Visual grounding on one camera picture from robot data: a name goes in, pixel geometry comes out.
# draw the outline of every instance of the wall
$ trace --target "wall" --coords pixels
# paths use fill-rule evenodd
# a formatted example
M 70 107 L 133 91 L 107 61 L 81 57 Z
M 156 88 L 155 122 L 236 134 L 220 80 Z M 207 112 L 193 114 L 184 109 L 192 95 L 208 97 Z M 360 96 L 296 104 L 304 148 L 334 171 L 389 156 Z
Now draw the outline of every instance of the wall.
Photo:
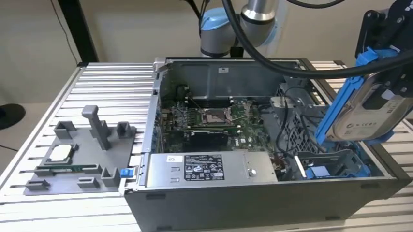
M 346 0 L 331 8 L 318 10 L 298 7 L 282 0 L 280 3 L 287 5 L 287 13 L 275 56 L 335 59 L 351 66 L 363 13 L 370 9 L 386 9 L 393 2 Z
M 6 102 L 50 102 L 74 69 L 50 3 L 0 5 L 0 95 Z
M 199 55 L 197 19 L 185 2 L 80 2 L 100 61 L 152 62 L 156 56 Z M 243 4 L 234 1 L 238 9 Z M 219 5 L 213 0 L 209 6 Z M 8 102 L 50 102 L 74 61 L 49 1 L 1 0 L 0 31 L 0 95 Z
M 156 56 L 199 55 L 197 20 L 183 1 L 80 2 L 100 61 L 152 62 Z M 352 63 L 362 14 L 393 1 L 347 0 L 326 10 L 280 2 L 286 19 L 275 55 Z M 246 0 L 232 3 L 240 9 Z M 211 7 L 216 6 L 220 1 L 212 0 Z M 74 61 L 49 0 L 1 0 L 0 31 L 0 95 L 8 102 L 50 102 Z

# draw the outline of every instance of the black frame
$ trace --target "black frame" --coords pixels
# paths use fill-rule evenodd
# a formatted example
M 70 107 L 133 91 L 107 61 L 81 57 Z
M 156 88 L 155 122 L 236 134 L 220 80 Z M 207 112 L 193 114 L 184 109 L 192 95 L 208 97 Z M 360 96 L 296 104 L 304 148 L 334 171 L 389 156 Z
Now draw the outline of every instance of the black frame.
M 78 0 L 57 0 L 82 62 L 99 62 Z

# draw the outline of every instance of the blue drive bracket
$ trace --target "blue drive bracket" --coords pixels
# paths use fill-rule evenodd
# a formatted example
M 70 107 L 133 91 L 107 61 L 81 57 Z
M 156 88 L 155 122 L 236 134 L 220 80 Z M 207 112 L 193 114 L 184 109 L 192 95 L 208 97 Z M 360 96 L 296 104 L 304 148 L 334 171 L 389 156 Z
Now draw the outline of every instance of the blue drive bracket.
M 394 57 L 397 56 L 397 51 L 391 49 L 386 50 L 373 50 L 367 47 L 367 51 L 360 53 L 355 60 L 355 65 L 360 66 L 367 63 L 370 63 L 374 60 Z M 352 93 L 360 88 L 362 84 L 365 82 L 365 78 L 362 76 L 347 78 L 343 86 L 340 87 L 336 97 L 332 101 L 332 104 L 328 107 L 327 113 L 318 125 L 316 132 L 315 132 L 315 139 L 316 143 L 324 147 L 330 147 L 331 142 L 328 142 L 326 138 L 327 131 L 336 119 L 336 116 L 340 113 L 340 110 L 352 95 Z M 393 135 L 393 130 L 389 131 L 385 135 L 382 135 L 379 138 L 375 138 L 374 140 L 365 141 L 367 144 L 377 144 L 381 142 L 385 142 Z

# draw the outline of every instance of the black wire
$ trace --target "black wire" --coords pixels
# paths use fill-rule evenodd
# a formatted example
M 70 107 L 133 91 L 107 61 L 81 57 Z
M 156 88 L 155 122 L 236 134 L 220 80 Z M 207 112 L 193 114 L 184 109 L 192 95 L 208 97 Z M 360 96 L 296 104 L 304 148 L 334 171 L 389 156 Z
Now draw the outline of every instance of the black wire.
M 276 138 L 275 138 L 275 147 L 276 147 L 276 149 L 280 151 L 280 153 L 283 154 L 284 157 L 287 156 L 287 157 L 292 158 L 291 154 L 288 154 L 287 151 L 283 150 L 283 149 L 279 147 L 279 138 L 280 138 L 280 136 L 282 136 L 282 132 L 284 131 L 284 126 L 286 126 L 287 117 L 288 117 L 288 106 L 287 106 L 286 99 L 284 99 L 284 97 L 283 97 L 283 119 L 282 119 L 282 126 L 280 126 L 280 129 L 279 129 Z
M 366 74 L 378 73 L 381 71 L 386 71 L 389 69 L 397 68 L 405 64 L 413 63 L 413 51 L 405 51 L 399 53 L 393 58 L 385 58 L 383 60 L 379 60 L 377 62 L 371 62 L 366 65 L 356 66 L 352 68 L 346 69 L 336 69 L 336 70 L 322 70 L 322 71 L 314 71 L 314 70 L 299 70 L 287 68 L 282 65 L 279 65 L 275 62 L 271 62 L 255 49 L 254 45 L 248 41 L 244 31 L 242 29 L 242 26 L 236 19 L 236 14 L 234 11 L 232 3 L 230 0 L 221 0 L 226 15 L 232 27 L 232 30 L 235 32 L 236 38 L 252 57 L 252 59 L 267 69 L 271 71 L 283 74 L 286 76 L 291 77 L 300 77 L 300 78 L 308 78 L 308 79 L 340 79 L 354 76 L 363 76 Z
M 185 1 L 188 3 L 188 5 L 191 6 L 192 8 L 192 11 L 197 17 L 197 19 L 200 18 L 200 13 L 199 13 L 199 10 L 197 10 L 197 7 L 196 7 L 196 4 L 193 2 L 193 0 L 180 0 L 180 1 Z
M 207 1 L 207 0 L 203 0 L 203 1 L 201 1 L 201 4 L 200 4 L 200 17 L 199 17 L 199 20 L 197 20 L 197 32 L 199 32 L 199 37 L 200 37 L 200 24 L 201 24 L 201 19 L 204 18 L 204 13 L 205 13 L 207 4 L 208 4 L 208 1 Z
M 9 150 L 12 150 L 12 151 L 18 151 L 18 150 L 16 150 L 16 149 L 8 147 L 8 146 L 2 146 L 1 144 L 0 144 L 0 147 L 2 147 L 2 148 L 5 148 L 5 149 L 9 149 Z
M 340 4 L 346 0 L 335 0 L 335 1 L 324 3 L 324 4 L 308 4 L 308 3 L 304 3 L 304 2 L 298 1 L 298 0 L 286 0 L 286 1 L 288 3 L 291 3 L 291 4 L 294 4 L 294 5 L 304 7 L 304 8 L 324 9 L 324 8 L 328 8 L 331 6 L 335 6 L 335 5 Z
M 299 89 L 306 90 L 304 87 L 292 86 L 292 87 L 290 87 L 290 88 L 286 89 L 286 91 L 283 92 L 283 94 L 286 95 L 287 91 L 290 91 L 290 89 L 294 89 L 294 88 L 299 88 Z
M 74 53 L 73 53 L 73 50 L 72 50 L 72 46 L 70 46 L 70 42 L 69 42 L 69 37 L 66 35 L 66 32 L 64 30 L 64 27 L 62 27 L 62 24 L 61 24 L 61 21 L 60 21 L 60 18 L 58 18 L 58 14 L 57 14 L 57 11 L 56 11 L 56 7 L 54 7 L 54 4 L 53 4 L 53 0 L 50 0 L 50 4 L 52 4 L 52 7 L 53 7 L 53 12 L 54 12 L 54 15 L 56 15 L 56 18 L 57 18 L 57 21 L 58 21 L 58 24 L 60 24 L 60 27 L 61 27 L 61 30 L 62 30 L 62 33 L 64 33 L 64 36 L 65 36 L 65 42 L 66 42 L 66 45 L 69 47 L 69 51 L 70 51 L 70 54 L 73 56 L 73 59 L 74 59 L 74 62 L 76 62 L 76 65 L 77 65 L 77 59 L 76 59 L 76 56 L 74 56 Z

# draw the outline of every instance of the metal slats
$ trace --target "metal slats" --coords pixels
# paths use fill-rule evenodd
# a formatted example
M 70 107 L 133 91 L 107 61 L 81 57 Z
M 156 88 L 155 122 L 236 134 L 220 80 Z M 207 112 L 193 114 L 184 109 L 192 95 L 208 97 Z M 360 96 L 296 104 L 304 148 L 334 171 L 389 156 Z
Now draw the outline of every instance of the metal slats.
M 332 61 L 312 62 L 312 65 L 319 69 L 340 68 Z M 62 101 L 50 111 L 50 118 L 38 128 L 38 134 L 28 144 L 25 153 L 20 153 L 20 162 L 0 190 L 0 203 L 4 203 L 0 204 L 0 231 L 140 231 L 125 200 L 117 192 L 24 196 L 21 185 L 30 179 L 32 173 L 26 171 L 38 164 L 54 139 L 56 122 L 72 120 L 77 127 L 88 126 L 80 116 L 84 104 L 97 104 L 99 116 L 109 122 L 109 126 L 117 121 L 131 121 L 137 127 L 129 166 L 140 163 L 152 84 L 151 68 L 151 64 L 91 63 L 74 77 Z M 338 91 L 343 81 L 344 79 L 338 79 L 328 83 Z M 413 131 L 405 122 L 394 131 L 395 134 L 383 147 L 413 176 Z M 413 231 L 411 209 L 413 184 L 409 184 L 390 199 L 370 202 L 344 221 L 250 228 L 247 231 Z

